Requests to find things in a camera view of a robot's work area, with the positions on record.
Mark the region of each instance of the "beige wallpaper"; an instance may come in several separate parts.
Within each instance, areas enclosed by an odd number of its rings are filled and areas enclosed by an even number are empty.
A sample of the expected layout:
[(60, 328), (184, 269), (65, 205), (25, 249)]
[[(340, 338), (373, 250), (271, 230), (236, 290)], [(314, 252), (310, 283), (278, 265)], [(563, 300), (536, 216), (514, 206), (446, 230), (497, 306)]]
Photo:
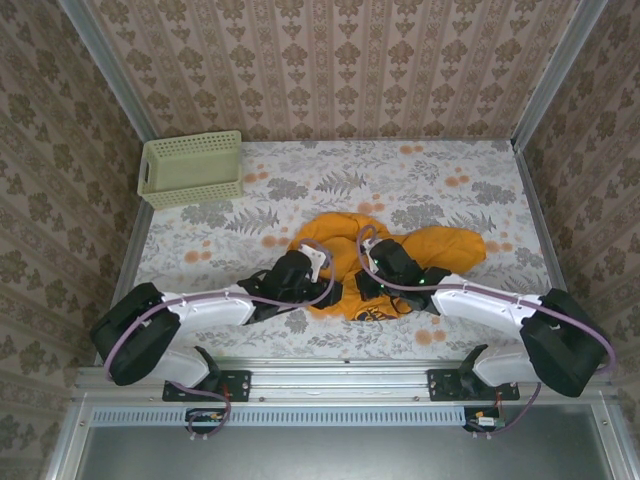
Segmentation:
[(526, 148), (571, 291), (611, 334), (640, 445), (640, 1), (611, 0)]
[(509, 138), (576, 0), (83, 0), (160, 136)]
[(109, 305), (140, 145), (55, 1), (0, 2), (0, 478), (38, 477)]

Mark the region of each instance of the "yellow garment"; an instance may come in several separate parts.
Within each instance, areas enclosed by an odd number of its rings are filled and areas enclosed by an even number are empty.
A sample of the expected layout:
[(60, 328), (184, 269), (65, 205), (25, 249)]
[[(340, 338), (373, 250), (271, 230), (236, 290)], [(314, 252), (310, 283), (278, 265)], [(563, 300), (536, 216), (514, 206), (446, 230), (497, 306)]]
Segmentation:
[[(350, 320), (386, 320), (398, 318), (389, 297), (381, 296), (362, 301), (356, 286), (355, 275), (362, 266), (356, 255), (356, 237), (365, 225), (373, 225), (380, 239), (392, 238), (400, 243), (409, 256), (422, 268), (440, 267), (462, 274), (482, 262), (487, 254), (482, 237), (470, 230), (453, 227), (425, 227), (408, 235), (391, 235), (387, 227), (371, 217), (357, 213), (327, 213), (316, 217), (298, 232), (289, 245), (297, 249), (303, 238), (312, 238), (328, 249), (336, 270), (336, 281), (343, 286), (342, 300), (322, 310), (311, 310), (326, 315), (345, 315)], [(320, 273), (329, 278), (329, 269)], [(400, 312), (408, 306), (397, 302)]]

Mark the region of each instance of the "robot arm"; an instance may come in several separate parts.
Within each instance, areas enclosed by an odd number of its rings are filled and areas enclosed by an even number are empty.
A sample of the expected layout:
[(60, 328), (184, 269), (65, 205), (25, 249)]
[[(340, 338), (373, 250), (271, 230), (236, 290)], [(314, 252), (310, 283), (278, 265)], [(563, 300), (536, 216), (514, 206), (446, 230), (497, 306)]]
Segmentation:
[[(412, 310), (466, 318), (520, 342), (476, 350), (472, 372), (467, 372), (475, 377), (467, 379), (470, 383), (479, 380), (497, 387), (542, 381), (562, 395), (578, 397), (607, 353), (603, 342), (595, 338), (600, 336), (608, 343), (604, 332), (567, 292), (551, 289), (544, 296), (508, 293), (441, 268), (423, 270), (392, 239), (369, 240), (362, 245), (370, 270), (378, 277), (364, 269), (356, 275), (363, 300), (389, 295), (404, 300)], [(544, 311), (569, 316), (574, 325)]]
[[(342, 285), (318, 278), (325, 263), (325, 253), (301, 245), (280, 257), (271, 270), (222, 290), (183, 295), (143, 283), (93, 327), (91, 340), (117, 385), (150, 377), (211, 391), (219, 375), (215, 362), (200, 347), (182, 347), (184, 338), (205, 328), (264, 321), (282, 313), (282, 305), (335, 304)], [(143, 315), (148, 318), (127, 335)]]
[[(402, 299), (413, 310), (467, 318), (519, 340), (505, 347), (480, 346), (472, 352), (460, 380), (469, 390), (468, 398), (473, 398), (474, 386), (540, 381), (563, 395), (577, 397), (605, 356), (602, 343), (584, 329), (533, 308), (542, 306), (569, 315), (601, 334), (566, 292), (552, 289), (540, 297), (488, 289), (448, 270), (423, 270), (393, 240), (364, 246), (371, 270), (385, 283), (374, 280), (367, 271), (359, 272), (356, 283), (363, 300), (388, 295)], [(91, 339), (102, 358), (111, 360), (106, 366), (118, 385), (154, 377), (213, 391), (219, 376), (215, 362), (200, 347), (182, 349), (184, 337), (212, 326), (264, 321), (282, 313), (282, 305), (310, 305), (328, 287), (328, 295), (313, 303), (314, 307), (337, 303), (342, 286), (318, 278), (326, 261), (324, 253), (303, 245), (299, 251), (287, 252), (271, 270), (223, 290), (178, 295), (141, 284), (92, 329)], [(122, 341), (123, 334), (145, 314), (148, 318)]]

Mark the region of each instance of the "green plastic basket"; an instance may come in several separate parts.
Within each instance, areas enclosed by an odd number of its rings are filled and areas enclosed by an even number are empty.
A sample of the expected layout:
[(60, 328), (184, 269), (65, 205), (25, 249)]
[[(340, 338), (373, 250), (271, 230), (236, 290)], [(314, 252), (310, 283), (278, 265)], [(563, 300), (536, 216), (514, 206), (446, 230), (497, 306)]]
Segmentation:
[(241, 197), (241, 143), (237, 130), (145, 143), (138, 195), (155, 209)]

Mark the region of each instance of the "table surface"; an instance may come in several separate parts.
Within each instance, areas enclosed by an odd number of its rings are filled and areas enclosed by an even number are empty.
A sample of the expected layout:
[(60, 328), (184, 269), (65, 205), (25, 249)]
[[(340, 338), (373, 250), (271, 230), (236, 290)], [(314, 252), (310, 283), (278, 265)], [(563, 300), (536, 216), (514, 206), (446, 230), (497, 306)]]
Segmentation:
[[(488, 258), (467, 278), (521, 293), (550, 288), (508, 141), (244, 143), (242, 164), (243, 198), (154, 213), (136, 284), (176, 293), (222, 288), (271, 268), (302, 225), (338, 211), (368, 213), (392, 233), (474, 230)], [(369, 323), (297, 310), (185, 341), (214, 356), (460, 359), (475, 345), (510, 340), (424, 312)]]

